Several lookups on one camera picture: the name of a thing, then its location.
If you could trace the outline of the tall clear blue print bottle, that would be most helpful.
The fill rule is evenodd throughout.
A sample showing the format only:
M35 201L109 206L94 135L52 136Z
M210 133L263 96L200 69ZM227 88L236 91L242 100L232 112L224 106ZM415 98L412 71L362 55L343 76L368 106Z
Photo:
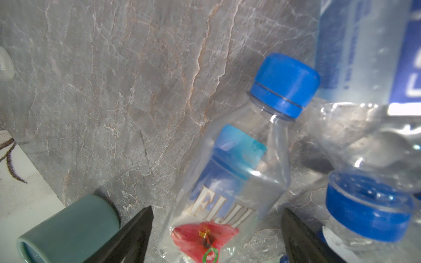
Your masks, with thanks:
M420 1L322 1L318 97L421 113Z

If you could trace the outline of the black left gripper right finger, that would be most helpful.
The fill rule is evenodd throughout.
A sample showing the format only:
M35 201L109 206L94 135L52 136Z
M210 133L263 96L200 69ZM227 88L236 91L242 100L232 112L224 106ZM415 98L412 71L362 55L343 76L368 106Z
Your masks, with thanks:
M281 219L286 255L282 263L343 263L326 242L313 232L294 212L286 208Z

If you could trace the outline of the blue label bottle white cap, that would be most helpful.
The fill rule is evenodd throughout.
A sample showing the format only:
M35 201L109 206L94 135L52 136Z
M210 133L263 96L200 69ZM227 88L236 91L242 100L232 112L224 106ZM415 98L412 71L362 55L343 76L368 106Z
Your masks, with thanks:
M347 263L421 260L421 118L374 103L309 108L309 128L330 161L322 228Z

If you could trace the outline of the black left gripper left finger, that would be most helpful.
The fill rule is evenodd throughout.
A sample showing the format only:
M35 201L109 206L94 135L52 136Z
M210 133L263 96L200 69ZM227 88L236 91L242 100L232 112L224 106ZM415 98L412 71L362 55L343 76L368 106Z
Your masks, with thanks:
M85 263L142 263L152 230L153 210L143 208Z

